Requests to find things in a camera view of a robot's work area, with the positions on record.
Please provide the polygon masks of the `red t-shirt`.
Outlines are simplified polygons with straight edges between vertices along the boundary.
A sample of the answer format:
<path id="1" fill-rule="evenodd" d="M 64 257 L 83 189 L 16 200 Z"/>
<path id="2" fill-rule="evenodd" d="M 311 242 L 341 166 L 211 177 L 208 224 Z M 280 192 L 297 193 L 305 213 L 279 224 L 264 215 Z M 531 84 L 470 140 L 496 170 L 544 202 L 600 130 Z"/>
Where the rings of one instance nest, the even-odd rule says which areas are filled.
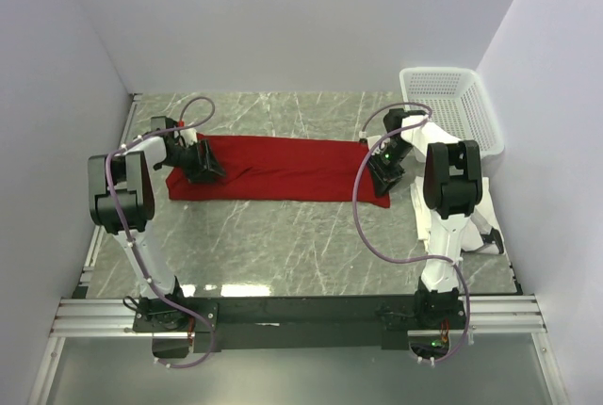
<path id="1" fill-rule="evenodd" d="M 258 136 L 204 136 L 225 175 L 192 184 L 180 169 L 166 179 L 173 201 L 344 203 L 367 146 L 357 141 Z"/>

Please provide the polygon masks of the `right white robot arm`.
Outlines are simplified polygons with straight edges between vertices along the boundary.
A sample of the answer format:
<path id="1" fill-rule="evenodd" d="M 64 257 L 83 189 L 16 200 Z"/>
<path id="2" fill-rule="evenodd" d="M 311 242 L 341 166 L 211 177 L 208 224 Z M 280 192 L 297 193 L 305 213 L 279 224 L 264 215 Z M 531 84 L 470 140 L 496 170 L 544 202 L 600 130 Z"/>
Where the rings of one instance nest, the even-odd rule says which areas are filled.
<path id="1" fill-rule="evenodd" d="M 409 152 L 416 150 L 425 157 L 422 196 L 431 214 L 429 259 L 413 309 L 416 323 L 433 329 L 461 311 L 455 268 L 461 262 L 465 229 L 482 198 L 480 148 L 474 140 L 458 140 L 440 131 L 423 107 L 391 108 L 383 125 L 387 132 L 405 130 L 373 144 L 376 150 L 367 164 L 376 196 L 398 184 L 404 173 L 401 161 Z"/>

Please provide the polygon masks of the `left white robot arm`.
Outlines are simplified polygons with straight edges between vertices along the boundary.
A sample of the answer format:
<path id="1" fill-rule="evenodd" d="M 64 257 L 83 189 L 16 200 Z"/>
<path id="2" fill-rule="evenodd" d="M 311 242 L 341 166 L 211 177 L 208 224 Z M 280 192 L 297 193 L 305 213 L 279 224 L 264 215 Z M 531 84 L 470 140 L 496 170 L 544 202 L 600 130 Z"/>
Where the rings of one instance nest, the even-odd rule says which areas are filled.
<path id="1" fill-rule="evenodd" d="M 182 329 L 188 308 L 177 300 L 180 285 L 155 239 L 155 194 L 151 173 L 164 167 L 180 170 L 193 185 L 213 184 L 226 176 L 209 142 L 197 139 L 193 125 L 161 116 L 151 131 L 113 154 L 88 160 L 89 207 L 93 222 L 113 235 L 125 252 L 139 282 L 140 295 L 165 297 L 155 320 L 166 331 Z"/>

